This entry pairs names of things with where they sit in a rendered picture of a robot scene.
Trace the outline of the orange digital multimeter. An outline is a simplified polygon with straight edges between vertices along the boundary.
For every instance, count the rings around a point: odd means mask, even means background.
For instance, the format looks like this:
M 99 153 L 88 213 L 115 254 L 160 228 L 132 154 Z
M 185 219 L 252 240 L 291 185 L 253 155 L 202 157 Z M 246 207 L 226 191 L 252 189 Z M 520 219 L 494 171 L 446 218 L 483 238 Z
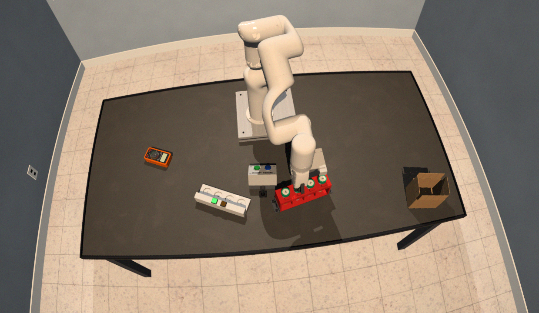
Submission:
M 157 164 L 158 166 L 163 166 L 167 168 L 172 159 L 172 155 L 169 152 L 157 150 L 155 148 L 148 148 L 145 156 L 146 162 Z

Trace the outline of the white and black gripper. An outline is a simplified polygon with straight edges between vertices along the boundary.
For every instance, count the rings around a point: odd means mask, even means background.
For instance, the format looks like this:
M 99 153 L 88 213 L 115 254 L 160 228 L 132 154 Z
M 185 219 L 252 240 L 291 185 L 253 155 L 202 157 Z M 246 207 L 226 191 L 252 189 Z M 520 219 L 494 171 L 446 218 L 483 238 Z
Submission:
M 291 178 L 293 182 L 293 186 L 295 187 L 295 191 L 301 192 L 301 194 L 305 193 L 305 186 L 308 185 L 309 180 L 309 171 L 307 172 L 296 172 L 291 167 L 290 163 L 290 169 L 291 169 Z

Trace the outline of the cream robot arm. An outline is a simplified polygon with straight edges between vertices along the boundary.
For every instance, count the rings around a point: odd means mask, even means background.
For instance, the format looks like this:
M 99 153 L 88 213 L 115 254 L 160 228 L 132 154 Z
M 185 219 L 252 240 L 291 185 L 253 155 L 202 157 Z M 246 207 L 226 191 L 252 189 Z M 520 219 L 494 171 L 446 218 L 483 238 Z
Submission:
M 238 34 L 249 66 L 243 73 L 249 102 L 247 119 L 264 124 L 274 145 L 292 141 L 290 163 L 296 172 L 318 169 L 319 176 L 326 175 L 322 148 L 316 149 L 309 117 L 301 113 L 275 122 L 272 118 L 275 101 L 295 83 L 288 59 L 304 52 L 296 29 L 285 16 L 277 15 L 241 22 Z

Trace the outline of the red tube rack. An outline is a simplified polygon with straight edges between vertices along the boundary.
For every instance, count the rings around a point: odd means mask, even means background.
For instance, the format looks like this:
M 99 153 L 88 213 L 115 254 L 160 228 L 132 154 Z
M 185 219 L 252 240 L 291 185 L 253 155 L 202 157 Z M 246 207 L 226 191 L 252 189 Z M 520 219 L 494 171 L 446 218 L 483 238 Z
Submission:
M 289 190 L 291 190 L 291 194 L 288 197 L 285 197 L 285 198 L 282 197 L 281 190 L 283 188 L 281 188 L 279 190 L 275 190 L 275 198 L 277 200 L 277 204 L 278 204 L 279 208 L 281 209 L 281 211 L 290 209 L 292 207 L 304 204 L 306 202 L 309 202 L 311 200 L 314 200 L 314 199 L 317 199 L 319 197 L 322 197 L 322 196 L 325 196 L 325 195 L 329 194 L 329 191 L 330 191 L 330 188 L 331 188 L 332 184 L 331 184 L 328 176 L 327 175 L 325 175 L 325 176 L 327 177 L 327 180 L 326 180 L 326 182 L 324 184 L 319 184 L 318 183 L 318 177 L 319 176 L 314 176 L 312 178 L 309 178 L 309 179 L 315 181 L 315 185 L 314 185 L 313 188 L 310 188 L 310 189 L 308 189 L 305 186 L 305 193 L 304 194 L 301 194 L 301 192 L 295 193 L 293 184 L 291 186 L 284 187 L 284 188 L 289 188 Z M 319 192 L 319 191 L 321 191 L 321 192 Z

